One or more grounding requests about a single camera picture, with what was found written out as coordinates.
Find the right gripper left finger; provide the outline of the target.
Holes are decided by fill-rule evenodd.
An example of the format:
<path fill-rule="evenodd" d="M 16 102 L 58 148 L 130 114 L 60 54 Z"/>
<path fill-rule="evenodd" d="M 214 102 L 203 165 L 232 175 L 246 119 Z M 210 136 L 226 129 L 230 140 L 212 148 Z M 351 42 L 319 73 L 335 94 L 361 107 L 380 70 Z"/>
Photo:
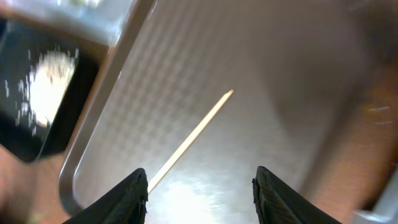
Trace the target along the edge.
<path fill-rule="evenodd" d="M 66 224 L 144 224 L 148 181 L 136 169 L 95 203 L 69 218 Z"/>

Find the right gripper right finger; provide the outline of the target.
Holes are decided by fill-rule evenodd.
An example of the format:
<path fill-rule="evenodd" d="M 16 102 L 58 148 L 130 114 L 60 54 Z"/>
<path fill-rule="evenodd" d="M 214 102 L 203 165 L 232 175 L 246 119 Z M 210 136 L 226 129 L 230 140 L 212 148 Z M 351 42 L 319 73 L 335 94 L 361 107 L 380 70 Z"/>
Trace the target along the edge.
<path fill-rule="evenodd" d="M 260 224 L 339 224 L 264 166 L 257 168 L 252 189 Z"/>

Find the wooden chopstick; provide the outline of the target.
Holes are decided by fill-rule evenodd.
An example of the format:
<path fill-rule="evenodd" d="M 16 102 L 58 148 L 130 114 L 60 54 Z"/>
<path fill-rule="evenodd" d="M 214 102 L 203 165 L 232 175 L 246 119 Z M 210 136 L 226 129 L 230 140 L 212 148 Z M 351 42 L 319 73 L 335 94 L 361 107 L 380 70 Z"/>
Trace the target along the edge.
<path fill-rule="evenodd" d="M 207 127 L 210 121 L 215 117 L 217 112 L 223 107 L 223 105 L 228 101 L 231 95 L 234 93 L 233 89 L 226 92 L 212 107 L 211 110 L 205 115 L 205 117 L 198 123 L 198 125 L 193 129 L 193 131 L 187 136 L 187 138 L 181 143 L 181 145 L 175 150 L 175 152 L 170 156 L 166 163 L 159 169 L 156 175 L 150 180 L 148 185 L 148 193 L 150 194 L 159 182 L 165 177 L 169 170 L 174 166 L 174 164 L 181 158 L 185 151 L 192 145 L 200 133 Z"/>

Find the pile of cooked rice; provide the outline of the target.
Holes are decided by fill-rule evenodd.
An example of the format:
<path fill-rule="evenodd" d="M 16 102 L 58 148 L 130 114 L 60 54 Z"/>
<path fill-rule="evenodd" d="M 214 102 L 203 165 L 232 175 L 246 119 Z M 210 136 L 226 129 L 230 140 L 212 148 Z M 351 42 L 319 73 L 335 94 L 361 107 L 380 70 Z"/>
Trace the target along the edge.
<path fill-rule="evenodd" d="M 15 126 L 27 123 L 27 128 L 36 134 L 37 127 L 51 127 L 67 88 L 74 76 L 79 50 L 48 50 L 39 54 L 35 64 L 20 78 L 12 72 L 1 78 L 3 97 L 1 108 L 6 111 Z"/>

